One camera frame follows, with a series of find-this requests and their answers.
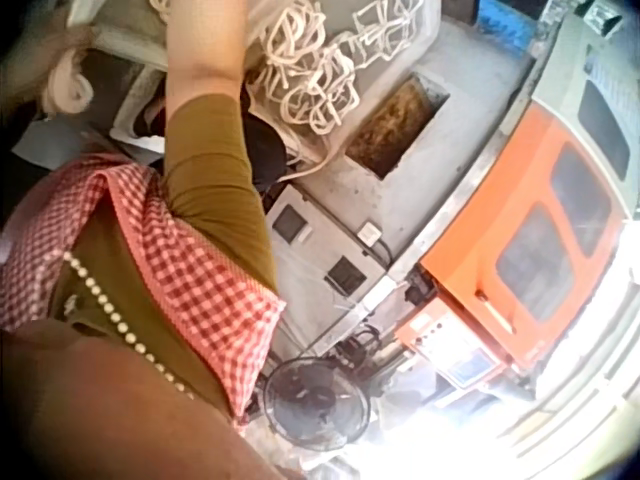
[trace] red checkered scarf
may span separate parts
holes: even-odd
[[[73,247],[107,192],[147,289],[217,374],[240,418],[284,302],[193,228],[174,219],[159,175],[124,157],[83,158],[50,174],[21,203],[33,204],[38,195],[50,195],[39,213],[19,229],[0,270],[0,327],[12,331],[47,315],[62,259],[46,263],[44,277],[38,277],[36,270],[45,265],[48,252]],[[21,206],[14,216],[20,215]]]

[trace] pearl necklace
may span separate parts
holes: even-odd
[[[55,257],[55,253],[56,252],[54,252],[52,256],[49,256],[49,258],[45,258],[45,261]],[[62,254],[62,259],[67,264],[69,264],[76,275],[78,275],[78,277],[84,281],[85,286],[89,289],[91,294],[96,297],[98,304],[102,306],[102,310],[104,310],[104,313],[107,314],[111,323],[115,325],[118,333],[124,338],[125,343],[132,347],[135,352],[139,353],[140,355],[144,355],[144,358],[151,362],[156,367],[156,370],[158,370],[158,372],[160,372],[169,383],[176,387],[179,392],[185,393],[187,397],[193,400],[195,398],[193,393],[187,391],[185,385],[179,382],[176,379],[176,376],[156,359],[155,355],[147,351],[147,346],[144,343],[140,342],[138,336],[131,331],[129,324],[122,319],[122,315],[116,311],[114,305],[109,301],[108,295],[104,293],[96,280],[93,277],[89,276],[89,271],[82,266],[80,260],[74,257],[71,252],[64,252]],[[70,301],[75,302],[74,297],[75,296],[70,297],[67,302],[65,302],[65,312],[73,310],[74,307],[70,307],[69,305],[67,305],[67,303],[69,303]]]

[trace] rusty opening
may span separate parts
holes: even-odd
[[[347,156],[383,180],[435,117],[448,94],[412,76],[360,128]]]

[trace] olive green sleeve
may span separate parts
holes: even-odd
[[[167,126],[165,183],[173,214],[275,291],[264,211],[251,183],[239,103],[208,95],[182,106]]]

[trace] orange machine door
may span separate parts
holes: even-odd
[[[421,263],[526,368],[591,295],[622,219],[584,149],[533,103]]]

